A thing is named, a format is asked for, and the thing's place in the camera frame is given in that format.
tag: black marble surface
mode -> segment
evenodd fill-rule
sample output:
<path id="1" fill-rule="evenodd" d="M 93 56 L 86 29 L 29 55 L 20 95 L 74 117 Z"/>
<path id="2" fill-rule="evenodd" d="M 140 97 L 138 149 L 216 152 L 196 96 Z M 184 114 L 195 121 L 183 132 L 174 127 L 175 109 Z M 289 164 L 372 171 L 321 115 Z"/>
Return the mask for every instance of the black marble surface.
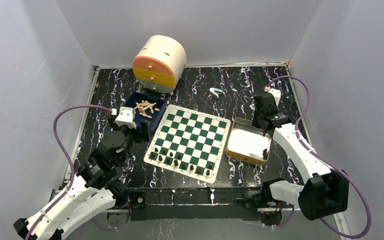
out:
<path id="1" fill-rule="evenodd" d="M 166 104 L 220 116 L 233 123 L 236 117 L 252 120 L 252 97 L 263 93 L 263 87 L 269 80 L 282 75 L 287 75 L 283 66 L 191 67 L 185 69 L 174 95 L 170 96 L 143 88 L 131 69 L 101 69 L 91 104 L 118 108 L 131 93 L 140 92 L 162 98 Z M 222 89 L 225 94 L 214 99 L 209 95 L 211 87 Z M 279 110 L 297 119 L 298 106 L 289 81 L 278 81 L 272 87 L 282 91 Z M 78 146 L 77 160 L 86 158 L 97 146 L 103 133 L 111 130 L 106 117 L 103 111 L 89 110 Z M 302 125 L 300 130 L 305 135 Z M 294 164 L 275 142 L 272 143 L 269 160 L 263 166 L 224 155 L 213 184 L 145 163 L 143 158 L 147 147 L 148 143 L 142 142 L 132 148 L 131 158 L 127 160 L 120 178 L 128 188 L 245 188 L 259 187 L 264 181 L 275 178 L 303 184 Z"/>

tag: cable tie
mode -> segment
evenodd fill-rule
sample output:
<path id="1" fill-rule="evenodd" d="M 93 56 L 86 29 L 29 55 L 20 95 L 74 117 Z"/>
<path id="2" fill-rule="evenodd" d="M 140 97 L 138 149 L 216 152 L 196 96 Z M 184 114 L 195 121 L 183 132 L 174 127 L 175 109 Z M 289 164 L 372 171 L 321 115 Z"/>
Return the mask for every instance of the cable tie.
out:
<path id="1" fill-rule="evenodd" d="M 74 199 L 74 197 L 69 193 L 69 190 L 67 189 L 67 187 L 64 187 L 64 191 L 67 193 L 67 195 L 70 199 L 72 199 L 72 200 Z"/>
<path id="2" fill-rule="evenodd" d="M 49 221 L 53 221 L 52 218 L 49 217 L 49 215 L 46 213 L 45 211 L 45 208 L 43 208 L 42 210 L 40 210 L 40 213 L 45 216 L 47 219 L 49 219 Z"/>

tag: open tin box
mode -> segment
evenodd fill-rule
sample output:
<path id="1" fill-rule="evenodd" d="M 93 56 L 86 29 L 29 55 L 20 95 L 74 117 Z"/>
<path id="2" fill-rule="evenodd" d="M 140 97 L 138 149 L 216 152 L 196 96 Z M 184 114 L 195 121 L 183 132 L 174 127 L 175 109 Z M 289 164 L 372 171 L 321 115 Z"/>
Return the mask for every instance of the open tin box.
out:
<path id="1" fill-rule="evenodd" d="M 258 166 L 269 159 L 272 138 L 252 121 L 237 117 L 232 125 L 226 145 L 226 155 Z"/>

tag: blue tray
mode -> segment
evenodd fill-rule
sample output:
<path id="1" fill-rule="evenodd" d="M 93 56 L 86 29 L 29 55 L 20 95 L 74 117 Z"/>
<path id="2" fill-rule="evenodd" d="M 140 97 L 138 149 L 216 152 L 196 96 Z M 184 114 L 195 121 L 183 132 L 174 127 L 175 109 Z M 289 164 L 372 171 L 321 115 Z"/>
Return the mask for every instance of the blue tray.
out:
<path id="1" fill-rule="evenodd" d="M 162 100 L 161 98 L 152 98 L 152 97 L 148 97 L 145 94 L 134 92 L 128 98 L 124 106 L 129 108 L 135 108 L 136 103 L 142 103 L 142 100 L 148 101 L 152 104 L 156 102 L 156 105 L 154 106 L 154 108 L 158 108 L 159 111 L 155 111 L 154 114 L 152 114 L 152 118 L 147 118 L 147 117 L 141 116 L 136 110 L 136 114 L 134 115 L 134 122 L 136 123 L 136 129 L 140 133 L 142 133 L 143 131 L 142 131 L 141 120 L 149 121 L 149 126 L 150 126 L 149 131 L 150 131 L 150 134 L 153 135 L 157 130 L 157 127 L 158 127 L 158 124 L 160 123 L 161 118 L 164 115 L 164 111 L 166 110 L 166 104 L 164 100 Z"/>

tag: yellow drawer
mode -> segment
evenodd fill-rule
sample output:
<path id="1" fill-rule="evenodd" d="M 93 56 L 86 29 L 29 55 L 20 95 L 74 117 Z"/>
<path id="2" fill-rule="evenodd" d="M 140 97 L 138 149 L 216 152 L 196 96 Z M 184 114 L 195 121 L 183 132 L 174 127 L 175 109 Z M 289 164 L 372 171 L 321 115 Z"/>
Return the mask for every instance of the yellow drawer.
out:
<path id="1" fill-rule="evenodd" d="M 133 67 L 133 73 L 137 79 L 141 79 L 159 85 L 175 88 L 177 84 L 175 76 L 169 76 L 135 66 Z"/>

